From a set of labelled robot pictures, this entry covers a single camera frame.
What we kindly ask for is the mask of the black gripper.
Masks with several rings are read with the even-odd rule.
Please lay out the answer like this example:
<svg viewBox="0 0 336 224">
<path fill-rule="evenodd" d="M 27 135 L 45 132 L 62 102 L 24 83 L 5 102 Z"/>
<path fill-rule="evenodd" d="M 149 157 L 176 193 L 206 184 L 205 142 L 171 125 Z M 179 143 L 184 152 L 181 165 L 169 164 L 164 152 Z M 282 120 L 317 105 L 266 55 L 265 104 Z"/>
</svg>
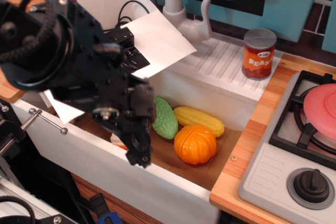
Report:
<svg viewBox="0 0 336 224">
<path fill-rule="evenodd" d="M 83 7 L 53 1 L 49 7 L 53 39 L 49 88 L 61 102 L 86 112 L 115 131 L 127 147 L 129 163 L 151 165 L 152 87 L 128 69 L 125 48 L 108 41 L 100 23 Z"/>
</svg>

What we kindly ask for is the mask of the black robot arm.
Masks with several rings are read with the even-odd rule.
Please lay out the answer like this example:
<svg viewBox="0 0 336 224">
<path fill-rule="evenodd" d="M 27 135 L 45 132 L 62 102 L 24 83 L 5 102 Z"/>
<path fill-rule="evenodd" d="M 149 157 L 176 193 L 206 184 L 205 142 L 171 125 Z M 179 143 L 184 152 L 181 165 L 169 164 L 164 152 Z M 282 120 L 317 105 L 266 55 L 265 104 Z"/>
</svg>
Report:
<svg viewBox="0 0 336 224">
<path fill-rule="evenodd" d="M 70 0 L 1 0 L 1 69 L 24 91 L 49 90 L 55 100 L 90 113 L 128 149 L 132 165 L 151 164 L 153 88 L 125 65 L 100 23 Z"/>
</svg>

